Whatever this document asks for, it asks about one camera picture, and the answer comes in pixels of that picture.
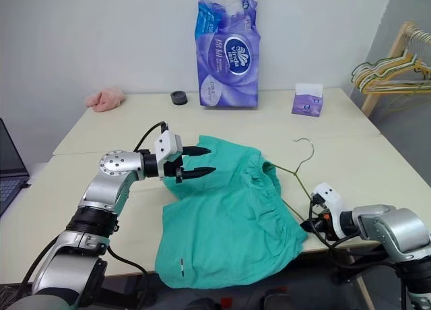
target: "pink cloth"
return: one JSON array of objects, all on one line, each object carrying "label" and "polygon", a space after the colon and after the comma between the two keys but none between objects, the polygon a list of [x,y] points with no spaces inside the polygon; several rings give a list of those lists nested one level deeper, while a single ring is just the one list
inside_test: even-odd
[{"label": "pink cloth", "polygon": [[125,95],[117,88],[105,88],[99,93],[86,98],[86,106],[92,106],[97,113],[116,108],[123,101]]}]

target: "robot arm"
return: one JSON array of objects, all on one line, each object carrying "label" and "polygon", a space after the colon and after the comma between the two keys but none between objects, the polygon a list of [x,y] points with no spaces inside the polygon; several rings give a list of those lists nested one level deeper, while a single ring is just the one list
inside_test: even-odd
[{"label": "robot arm", "polygon": [[117,218],[129,197],[130,186],[146,177],[202,177],[215,170],[202,167],[184,170],[182,155],[198,156],[206,148],[183,147],[178,135],[162,129],[155,142],[155,154],[148,150],[116,150],[101,158],[98,173],[78,204],[75,215],[57,238],[32,285],[32,296],[9,310],[70,310],[90,305],[104,279],[104,255],[109,236],[119,229]]},{"label": "robot arm", "polygon": [[312,203],[324,211],[311,219],[318,231],[336,241],[358,233],[361,239],[378,241],[404,280],[415,309],[431,309],[431,240],[421,219],[411,210],[375,205],[351,211],[332,187],[322,183],[312,193]]}]

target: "floor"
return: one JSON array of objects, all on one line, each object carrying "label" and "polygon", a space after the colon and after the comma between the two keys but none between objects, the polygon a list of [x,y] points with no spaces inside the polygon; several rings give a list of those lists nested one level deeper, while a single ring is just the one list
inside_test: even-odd
[{"label": "floor", "polygon": [[[356,281],[336,285],[331,281],[332,271],[331,268],[286,269],[250,286],[219,290],[171,289],[154,274],[151,286],[158,291],[158,301],[145,309],[183,309],[195,299],[209,297],[216,302],[221,298],[232,298],[232,310],[259,310],[259,301],[267,290],[284,287],[298,305],[298,310],[368,310]],[[400,309],[400,285],[391,269],[375,268],[363,277],[376,310]],[[106,280],[105,287],[122,290],[130,283],[124,278],[111,278]],[[86,309],[107,308],[93,305]]]}]

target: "table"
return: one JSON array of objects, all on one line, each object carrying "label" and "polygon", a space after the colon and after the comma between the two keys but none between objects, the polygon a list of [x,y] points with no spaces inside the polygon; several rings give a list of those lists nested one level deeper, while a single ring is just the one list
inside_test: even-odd
[{"label": "table", "polygon": [[[54,151],[54,155],[132,150],[143,133],[158,121],[194,145],[198,135],[212,135],[267,151],[286,134],[296,137],[334,138],[378,135],[380,131],[339,88],[325,89],[319,118],[293,115],[294,91],[259,94],[259,109],[221,109],[199,106],[198,94],[175,106],[169,94],[127,96],[118,108],[95,113],[88,109]],[[152,145],[157,133],[149,137]]]},{"label": "table", "polygon": [[[263,150],[265,157],[294,168],[310,150],[306,142],[294,143],[296,136],[296,132],[287,133],[278,150]],[[326,181],[351,208],[368,204],[408,207],[431,228],[426,203],[431,188],[382,135],[310,139],[316,151],[313,159],[300,169],[300,177],[309,190]],[[0,284],[19,282],[40,250],[64,230],[96,175],[100,157],[100,153],[54,156],[23,201],[2,219]],[[299,184],[288,173],[277,174],[283,198],[306,218],[308,202]],[[157,179],[134,183],[119,217],[120,230],[111,236],[112,248],[122,257],[154,270],[162,235],[162,207],[173,201],[173,195]],[[348,245],[362,243],[356,239]],[[312,235],[304,244],[304,251],[323,249]],[[108,261],[107,275],[136,273],[136,269],[109,255],[103,258]]]}]

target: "metal wire hanger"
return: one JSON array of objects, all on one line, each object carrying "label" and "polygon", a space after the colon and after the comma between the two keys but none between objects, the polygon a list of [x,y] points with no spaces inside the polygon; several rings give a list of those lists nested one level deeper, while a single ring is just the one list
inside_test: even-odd
[{"label": "metal wire hanger", "polygon": [[[306,190],[306,188],[305,188],[305,186],[304,186],[304,184],[302,184],[302,181],[301,181],[301,179],[299,178],[299,175],[298,175],[298,172],[299,172],[299,170],[300,170],[300,168],[301,168],[301,166],[302,166],[302,164],[304,164],[305,162],[307,162],[307,161],[309,161],[313,156],[314,156],[314,144],[312,143],[312,141],[311,140],[309,140],[308,138],[306,138],[306,137],[302,137],[302,138],[299,138],[299,139],[297,139],[297,140],[294,140],[294,142],[296,142],[296,143],[298,143],[298,142],[300,142],[301,140],[306,140],[306,141],[308,141],[309,142],[309,144],[311,145],[311,149],[312,149],[312,151],[311,151],[311,155],[308,157],[308,158],[306,158],[305,160],[302,160],[300,163],[299,163],[299,165],[298,165],[298,167],[296,168],[296,170],[295,171],[292,171],[292,170],[289,170],[289,169],[287,169],[287,168],[284,168],[284,167],[281,167],[280,165],[276,165],[276,164],[274,164],[274,163],[271,163],[274,167],[276,167],[276,168],[279,168],[280,170],[283,170],[283,171],[286,171],[286,172],[288,172],[288,173],[290,173],[290,174],[292,174],[295,178],[296,178],[296,180],[299,182],[299,184],[300,184],[300,186],[301,186],[301,188],[302,188],[302,190],[305,192],[305,194],[306,194],[306,196],[307,196],[307,198],[308,198],[308,200],[309,201],[311,201],[311,195],[307,192],[307,190]],[[297,211],[295,211],[295,209],[294,208],[292,208],[286,201],[284,201],[284,203],[287,205],[287,207],[289,207],[289,209],[291,209],[291,211],[293,211],[302,221],[305,221],[305,219],[303,218],[303,217],[301,217],[301,215],[299,215],[299,213],[297,213]]]}]

